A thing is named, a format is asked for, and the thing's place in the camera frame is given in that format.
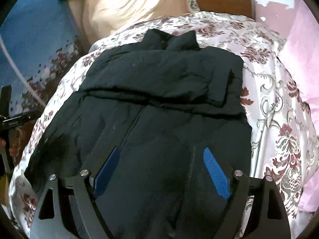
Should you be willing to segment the person's left hand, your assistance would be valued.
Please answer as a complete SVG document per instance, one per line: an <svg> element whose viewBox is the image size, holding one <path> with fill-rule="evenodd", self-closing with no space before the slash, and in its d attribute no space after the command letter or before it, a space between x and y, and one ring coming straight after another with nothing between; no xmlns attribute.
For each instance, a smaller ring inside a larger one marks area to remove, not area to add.
<svg viewBox="0 0 319 239"><path fill-rule="evenodd" d="M23 132L18 128L15 130L15 139L10 143L9 154L11 157L16 157L21 151L21 141L23 138Z"/></svg>

